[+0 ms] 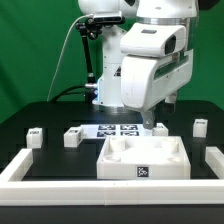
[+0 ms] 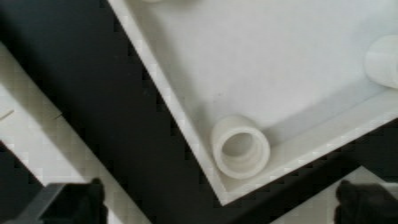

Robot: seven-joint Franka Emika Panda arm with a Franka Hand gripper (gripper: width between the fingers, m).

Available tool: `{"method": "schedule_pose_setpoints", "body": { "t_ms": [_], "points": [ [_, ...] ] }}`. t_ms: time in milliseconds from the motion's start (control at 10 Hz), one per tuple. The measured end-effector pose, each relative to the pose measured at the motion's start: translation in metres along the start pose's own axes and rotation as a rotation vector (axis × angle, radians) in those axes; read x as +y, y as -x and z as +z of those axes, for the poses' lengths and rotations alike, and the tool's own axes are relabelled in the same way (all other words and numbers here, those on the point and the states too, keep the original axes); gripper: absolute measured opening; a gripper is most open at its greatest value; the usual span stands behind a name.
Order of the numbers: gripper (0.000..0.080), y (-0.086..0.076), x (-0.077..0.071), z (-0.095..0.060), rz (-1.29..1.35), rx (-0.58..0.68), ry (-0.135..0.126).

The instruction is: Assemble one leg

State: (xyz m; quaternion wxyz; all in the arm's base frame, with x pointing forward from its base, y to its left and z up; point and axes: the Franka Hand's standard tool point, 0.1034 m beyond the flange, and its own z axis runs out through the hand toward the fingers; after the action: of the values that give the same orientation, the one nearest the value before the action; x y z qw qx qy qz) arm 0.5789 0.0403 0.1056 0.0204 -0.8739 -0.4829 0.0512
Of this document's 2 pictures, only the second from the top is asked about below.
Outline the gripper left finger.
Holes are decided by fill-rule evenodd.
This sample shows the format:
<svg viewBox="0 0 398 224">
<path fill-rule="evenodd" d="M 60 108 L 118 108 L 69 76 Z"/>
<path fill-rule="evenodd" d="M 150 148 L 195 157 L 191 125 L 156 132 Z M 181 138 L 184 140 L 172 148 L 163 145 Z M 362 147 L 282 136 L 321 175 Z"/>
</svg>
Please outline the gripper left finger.
<svg viewBox="0 0 398 224">
<path fill-rule="evenodd" d="M 108 224 L 101 180 L 94 178 L 88 183 L 51 183 L 10 224 Z"/>
</svg>

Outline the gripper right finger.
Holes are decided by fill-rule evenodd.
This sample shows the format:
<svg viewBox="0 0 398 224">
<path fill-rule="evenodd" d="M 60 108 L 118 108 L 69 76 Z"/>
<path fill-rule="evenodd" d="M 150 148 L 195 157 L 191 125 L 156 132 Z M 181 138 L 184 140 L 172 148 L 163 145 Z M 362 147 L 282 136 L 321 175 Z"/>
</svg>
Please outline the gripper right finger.
<svg viewBox="0 0 398 224">
<path fill-rule="evenodd" d="M 398 183 L 342 180 L 335 198 L 333 224 L 398 224 Z"/>
</svg>

